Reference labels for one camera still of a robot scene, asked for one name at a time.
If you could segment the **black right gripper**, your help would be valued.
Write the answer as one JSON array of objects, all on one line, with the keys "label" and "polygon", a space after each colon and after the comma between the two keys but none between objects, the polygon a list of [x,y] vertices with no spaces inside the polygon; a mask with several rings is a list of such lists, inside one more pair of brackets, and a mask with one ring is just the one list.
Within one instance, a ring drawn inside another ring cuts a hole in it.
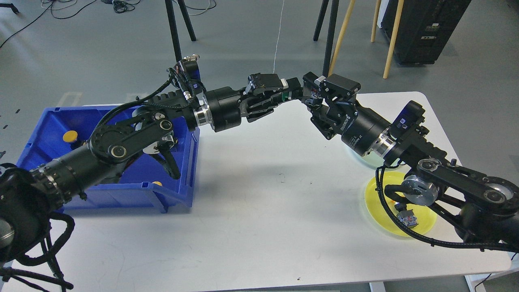
[{"label": "black right gripper", "polygon": [[343,143],[363,157],[389,127],[385,118],[356,102],[359,82],[338,74],[317,77],[313,72],[304,74],[302,79],[302,103],[326,140],[340,135]]}]

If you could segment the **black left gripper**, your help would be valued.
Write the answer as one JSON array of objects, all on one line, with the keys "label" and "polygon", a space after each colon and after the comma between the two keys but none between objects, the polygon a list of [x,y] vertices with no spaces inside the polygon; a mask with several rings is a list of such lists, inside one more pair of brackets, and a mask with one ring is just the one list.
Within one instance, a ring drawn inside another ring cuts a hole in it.
[{"label": "black left gripper", "polygon": [[242,118],[254,122],[271,114],[284,102],[282,95],[300,89],[298,78],[279,78],[277,74],[251,74],[245,89],[230,87],[206,91],[202,94],[200,109],[197,109],[197,126],[209,124],[213,131],[220,132],[241,124]]}]

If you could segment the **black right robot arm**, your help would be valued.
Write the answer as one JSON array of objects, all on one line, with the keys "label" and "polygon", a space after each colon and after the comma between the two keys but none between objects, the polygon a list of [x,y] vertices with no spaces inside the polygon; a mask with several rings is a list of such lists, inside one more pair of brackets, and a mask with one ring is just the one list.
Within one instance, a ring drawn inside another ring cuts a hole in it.
[{"label": "black right robot arm", "polygon": [[[383,159],[376,169],[379,200],[404,233],[432,246],[518,252],[518,186],[510,181],[447,161],[447,153],[426,140],[425,110],[409,101],[388,122],[356,99],[361,85],[332,74],[303,76],[302,103],[315,127],[330,140],[339,135],[358,155]],[[455,228],[462,242],[423,236],[406,227],[386,198],[428,207]]]}]

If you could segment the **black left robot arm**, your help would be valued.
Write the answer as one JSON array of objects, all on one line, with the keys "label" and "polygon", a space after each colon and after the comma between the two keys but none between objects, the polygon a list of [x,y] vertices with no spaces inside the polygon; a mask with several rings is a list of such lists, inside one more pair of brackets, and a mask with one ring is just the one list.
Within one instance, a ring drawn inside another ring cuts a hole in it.
[{"label": "black left robot arm", "polygon": [[171,153],[175,118],[184,118],[190,131],[210,124],[219,132],[258,120],[278,105],[302,97],[298,78],[252,74],[241,90],[224,87],[207,91],[197,55],[180,59],[167,70],[167,81],[151,95],[115,107],[104,115],[86,142],[71,152],[24,170],[1,164],[1,280],[16,279],[36,290],[28,278],[61,287],[64,280],[56,255],[70,238],[73,218],[58,209],[86,190],[116,182],[143,153],[163,164],[174,179],[180,170]]}]

